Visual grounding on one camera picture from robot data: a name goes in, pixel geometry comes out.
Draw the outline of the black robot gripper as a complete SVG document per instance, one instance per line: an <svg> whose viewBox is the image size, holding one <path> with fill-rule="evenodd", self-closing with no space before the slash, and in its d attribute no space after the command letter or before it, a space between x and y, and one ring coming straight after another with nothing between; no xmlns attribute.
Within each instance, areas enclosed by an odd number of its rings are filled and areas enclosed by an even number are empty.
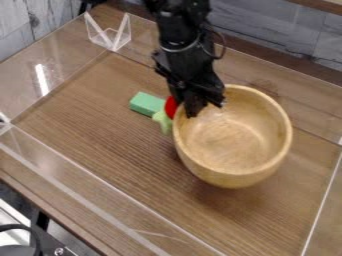
<svg viewBox="0 0 342 256"><path fill-rule="evenodd" d="M168 90L178 104L185 103L186 115L197 117L213 104L222 107L225 85L214 70L215 55L211 36L195 36L189 42L159 39L152 53L155 71L166 78Z"/></svg>

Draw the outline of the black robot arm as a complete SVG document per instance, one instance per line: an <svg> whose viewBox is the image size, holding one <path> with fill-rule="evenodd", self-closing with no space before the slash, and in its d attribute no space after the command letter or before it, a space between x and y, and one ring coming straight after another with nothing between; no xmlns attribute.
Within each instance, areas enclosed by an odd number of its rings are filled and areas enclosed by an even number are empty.
<svg viewBox="0 0 342 256"><path fill-rule="evenodd" d="M159 48L152 52L155 72L167 80L175 103L182 104L189 118L197 117L213 104L222 107L225 84L215 73L213 34L207 16L210 0L142 0L155 18Z"/></svg>

